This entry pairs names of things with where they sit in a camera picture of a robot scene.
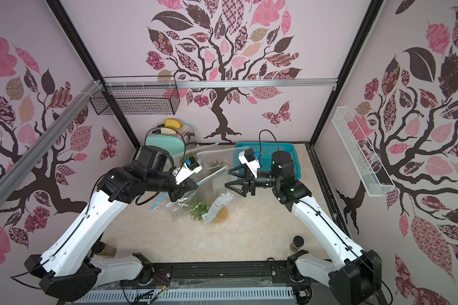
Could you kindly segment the blue-zip zip-top bag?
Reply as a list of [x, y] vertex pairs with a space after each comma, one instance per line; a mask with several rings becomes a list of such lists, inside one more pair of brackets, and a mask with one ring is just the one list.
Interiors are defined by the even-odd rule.
[[159, 205], [159, 202], [162, 199], [170, 199], [170, 202], [176, 202], [183, 198], [186, 193], [191, 191], [195, 191], [198, 188], [198, 184], [194, 182], [192, 179], [188, 178], [187, 180], [183, 181], [180, 185], [174, 184], [174, 187], [169, 191], [166, 191], [164, 195], [162, 195], [151, 207], [150, 209], [153, 210]]

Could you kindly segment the yellow pineapple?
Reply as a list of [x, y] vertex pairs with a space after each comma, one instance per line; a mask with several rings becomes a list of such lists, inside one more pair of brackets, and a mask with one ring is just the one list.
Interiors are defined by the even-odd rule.
[[224, 222], [228, 217], [228, 210], [226, 207], [221, 207], [221, 209], [218, 211], [216, 217], [214, 220], [211, 222], [212, 224], [218, 224], [221, 222]]

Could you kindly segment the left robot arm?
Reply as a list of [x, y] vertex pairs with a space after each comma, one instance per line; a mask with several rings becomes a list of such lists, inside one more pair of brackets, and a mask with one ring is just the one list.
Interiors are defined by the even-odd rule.
[[143, 146], [137, 159], [107, 172], [66, 232], [42, 255], [31, 255], [24, 263], [28, 273], [39, 278], [37, 288], [47, 296], [74, 302], [105, 284], [150, 283], [153, 265], [140, 253], [96, 260], [88, 255], [109, 224], [136, 198], [146, 192], [167, 193], [175, 202], [198, 188], [191, 175], [202, 170], [201, 163], [192, 156], [180, 167], [165, 170], [165, 164], [173, 161], [168, 151]]

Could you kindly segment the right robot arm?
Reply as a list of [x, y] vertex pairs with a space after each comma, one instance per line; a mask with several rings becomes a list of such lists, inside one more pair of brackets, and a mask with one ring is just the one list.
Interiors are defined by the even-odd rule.
[[305, 250], [290, 255], [289, 277], [295, 282], [308, 278], [322, 283], [339, 304], [362, 304], [380, 292], [384, 283], [382, 259], [373, 250], [365, 251], [323, 212], [311, 191], [296, 178], [290, 153], [274, 152], [269, 171], [260, 169], [259, 157], [252, 149], [240, 152], [240, 165], [229, 170], [236, 179], [226, 183], [226, 188], [243, 197], [254, 196], [257, 188], [271, 189], [276, 200], [303, 222], [329, 256], [323, 260]]

